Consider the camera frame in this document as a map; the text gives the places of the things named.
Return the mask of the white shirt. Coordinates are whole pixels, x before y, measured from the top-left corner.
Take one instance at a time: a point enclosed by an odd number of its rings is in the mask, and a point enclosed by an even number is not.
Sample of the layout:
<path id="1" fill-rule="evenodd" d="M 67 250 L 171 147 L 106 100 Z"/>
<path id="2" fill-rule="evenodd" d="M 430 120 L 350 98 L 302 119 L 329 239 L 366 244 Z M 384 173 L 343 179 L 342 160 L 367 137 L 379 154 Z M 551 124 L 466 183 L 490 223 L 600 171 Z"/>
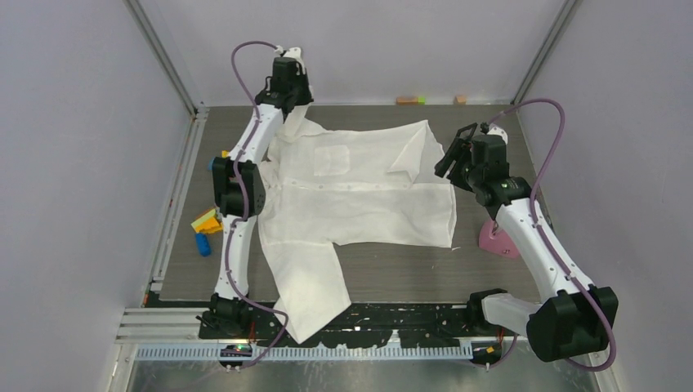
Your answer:
<path id="1" fill-rule="evenodd" d="M 454 190 L 434 172 L 443 154 L 425 120 L 352 131 L 326 129 L 305 109 L 287 117 L 259 167 L 257 224 L 279 321 L 297 343 L 351 304 L 336 246 L 451 246 Z"/>

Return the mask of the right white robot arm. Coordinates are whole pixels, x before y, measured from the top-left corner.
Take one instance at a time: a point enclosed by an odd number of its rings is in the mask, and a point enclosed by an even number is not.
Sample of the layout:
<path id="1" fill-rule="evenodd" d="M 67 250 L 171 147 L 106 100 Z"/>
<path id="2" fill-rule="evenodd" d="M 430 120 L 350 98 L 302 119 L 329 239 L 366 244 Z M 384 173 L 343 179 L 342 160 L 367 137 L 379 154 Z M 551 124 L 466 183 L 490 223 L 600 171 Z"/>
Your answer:
<path id="1" fill-rule="evenodd" d="M 534 304 L 503 289 L 475 292 L 467 301 L 469 329 L 483 336 L 499 326 L 522 335 L 544 362 L 603 350 L 614 354 L 618 298 L 571 260 L 529 183 L 511 176 L 504 130 L 475 122 L 458 129 L 435 174 L 475 195 L 490 227 L 527 264 L 541 298 Z"/>

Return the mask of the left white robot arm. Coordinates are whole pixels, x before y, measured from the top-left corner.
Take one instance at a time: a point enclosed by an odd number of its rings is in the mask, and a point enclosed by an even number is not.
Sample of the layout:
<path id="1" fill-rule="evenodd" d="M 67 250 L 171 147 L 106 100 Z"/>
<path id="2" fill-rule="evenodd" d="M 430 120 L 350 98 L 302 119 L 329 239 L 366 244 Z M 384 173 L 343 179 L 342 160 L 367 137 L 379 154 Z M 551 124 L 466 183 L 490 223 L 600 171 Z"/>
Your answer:
<path id="1" fill-rule="evenodd" d="M 252 96 L 253 114 L 236 146 L 212 162 L 214 203 L 223 229 L 219 278 L 200 316 L 202 339 L 247 336 L 252 323 L 248 264 L 253 230 L 266 202 L 259 170 L 271 140 L 290 114 L 313 101 L 303 59 L 286 51 L 273 60 L 264 87 Z"/>

